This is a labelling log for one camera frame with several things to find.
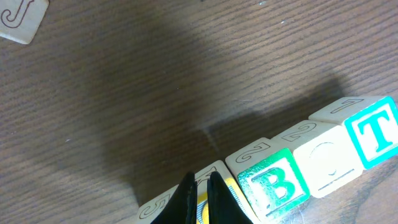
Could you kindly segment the green J block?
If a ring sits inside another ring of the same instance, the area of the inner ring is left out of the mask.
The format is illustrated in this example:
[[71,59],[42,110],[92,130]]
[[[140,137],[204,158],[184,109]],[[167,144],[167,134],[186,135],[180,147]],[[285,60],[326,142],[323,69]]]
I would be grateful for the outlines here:
[[30,44],[48,6],[49,0],[1,0],[1,37]]

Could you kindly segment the green B block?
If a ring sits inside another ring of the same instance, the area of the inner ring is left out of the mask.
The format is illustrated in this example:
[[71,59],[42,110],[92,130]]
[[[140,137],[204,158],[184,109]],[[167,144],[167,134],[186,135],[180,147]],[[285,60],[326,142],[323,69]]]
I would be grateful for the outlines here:
[[262,222],[274,222],[310,198],[291,151],[277,141],[260,138],[225,162]]

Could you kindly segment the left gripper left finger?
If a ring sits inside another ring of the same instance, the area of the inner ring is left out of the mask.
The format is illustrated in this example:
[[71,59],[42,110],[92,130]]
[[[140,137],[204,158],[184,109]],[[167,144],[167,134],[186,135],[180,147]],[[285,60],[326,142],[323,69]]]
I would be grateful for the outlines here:
[[161,213],[151,224],[196,224],[197,182],[187,172]]

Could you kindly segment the blue T block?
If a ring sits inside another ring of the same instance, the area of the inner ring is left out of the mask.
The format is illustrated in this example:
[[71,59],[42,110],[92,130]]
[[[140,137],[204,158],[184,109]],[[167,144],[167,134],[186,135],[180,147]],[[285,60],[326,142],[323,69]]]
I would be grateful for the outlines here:
[[366,170],[397,155],[397,106],[391,96],[342,97],[308,118],[344,127]]

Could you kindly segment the yellow O block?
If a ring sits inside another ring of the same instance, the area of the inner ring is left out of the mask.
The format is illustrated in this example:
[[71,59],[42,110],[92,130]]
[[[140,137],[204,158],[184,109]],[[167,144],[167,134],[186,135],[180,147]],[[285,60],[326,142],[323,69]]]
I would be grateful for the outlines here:
[[340,125],[303,120],[272,139],[290,149],[316,198],[334,192],[363,173],[358,153]]
[[207,180],[210,178],[210,174],[212,172],[218,172],[225,184],[228,186],[229,191],[234,197],[237,204],[240,206],[241,210],[245,213],[245,215],[253,222],[260,224],[258,217],[252,210],[249,202],[246,200],[242,190],[239,188],[239,185],[236,183],[233,175],[230,173],[226,165],[223,161],[217,160],[212,164],[206,166],[202,170],[198,171],[195,174],[195,180],[197,182],[197,223],[209,223],[208,218],[208,196],[207,196]]

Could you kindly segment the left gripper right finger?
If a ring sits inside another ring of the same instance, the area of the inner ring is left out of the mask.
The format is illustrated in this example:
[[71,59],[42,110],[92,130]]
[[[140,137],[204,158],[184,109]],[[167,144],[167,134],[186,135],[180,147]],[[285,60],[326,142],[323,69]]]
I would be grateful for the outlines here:
[[209,224],[252,224],[219,172],[212,172],[207,182]]

